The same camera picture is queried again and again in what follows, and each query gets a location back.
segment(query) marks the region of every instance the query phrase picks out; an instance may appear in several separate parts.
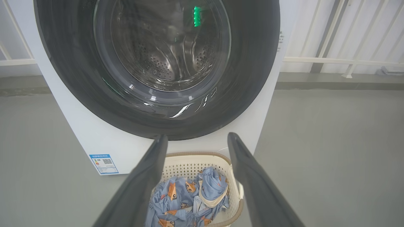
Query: laundry basket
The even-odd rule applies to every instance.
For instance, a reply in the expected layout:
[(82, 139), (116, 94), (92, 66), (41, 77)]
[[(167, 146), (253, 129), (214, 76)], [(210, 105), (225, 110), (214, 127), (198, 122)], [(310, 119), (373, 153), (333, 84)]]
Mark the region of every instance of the laundry basket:
[(167, 181), (172, 176), (188, 177), (194, 179), (199, 171), (213, 166), (224, 175), (229, 185), (229, 208), (217, 214), (208, 225), (210, 227), (230, 226), (237, 220), (243, 210), (243, 186), (236, 182), (230, 159), (218, 153), (210, 152), (183, 152), (166, 156), (161, 181)]

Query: gray floor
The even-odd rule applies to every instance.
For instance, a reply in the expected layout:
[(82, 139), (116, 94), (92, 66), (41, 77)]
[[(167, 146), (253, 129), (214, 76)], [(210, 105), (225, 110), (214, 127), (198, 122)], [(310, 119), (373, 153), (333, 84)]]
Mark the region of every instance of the gray floor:
[[(307, 227), (404, 226), (404, 92), (277, 90), (255, 153)], [(91, 226), (99, 176), (52, 95), (0, 97), (0, 226)], [(245, 210), (232, 225), (250, 226)]]

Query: basket rim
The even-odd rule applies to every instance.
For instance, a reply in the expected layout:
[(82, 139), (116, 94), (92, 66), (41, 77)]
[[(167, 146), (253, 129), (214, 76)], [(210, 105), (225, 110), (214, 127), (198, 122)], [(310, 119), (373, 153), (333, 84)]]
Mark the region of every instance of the basket rim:
[[(224, 159), (229, 164), (229, 166), (232, 166), (231, 161), (228, 157), (226, 157), (222, 154), (219, 154), (219, 153), (215, 153), (215, 152), (178, 152), (178, 153), (167, 154), (166, 158), (179, 157), (179, 156), (217, 156), (219, 158)], [(237, 209), (236, 213), (234, 214), (234, 216), (232, 216), (228, 220), (225, 220), (225, 221), (222, 221), (219, 223), (215, 223), (215, 224), (211, 224), (208, 226), (210, 226), (210, 227), (229, 226), (230, 224), (234, 223), (240, 217), (241, 212), (243, 211), (243, 206), (244, 206), (244, 199), (240, 198), (239, 203), (238, 203), (238, 209)]]

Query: white washing machine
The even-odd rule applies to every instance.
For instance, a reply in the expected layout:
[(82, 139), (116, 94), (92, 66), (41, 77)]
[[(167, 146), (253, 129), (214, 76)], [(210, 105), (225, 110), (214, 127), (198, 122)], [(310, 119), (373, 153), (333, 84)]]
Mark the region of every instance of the white washing machine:
[(168, 153), (229, 156), (229, 132), (254, 152), (298, 8), (297, 0), (9, 5), (102, 175), (129, 173), (159, 134)]

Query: door glass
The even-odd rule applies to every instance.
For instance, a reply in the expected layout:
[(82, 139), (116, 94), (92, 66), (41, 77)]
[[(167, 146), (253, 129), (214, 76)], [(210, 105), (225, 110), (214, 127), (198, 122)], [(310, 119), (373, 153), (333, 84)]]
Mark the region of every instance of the door glass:
[(106, 67), (135, 93), (134, 79), (160, 95), (190, 88), (203, 95), (223, 74), (230, 54), (220, 0), (99, 1), (94, 22)]

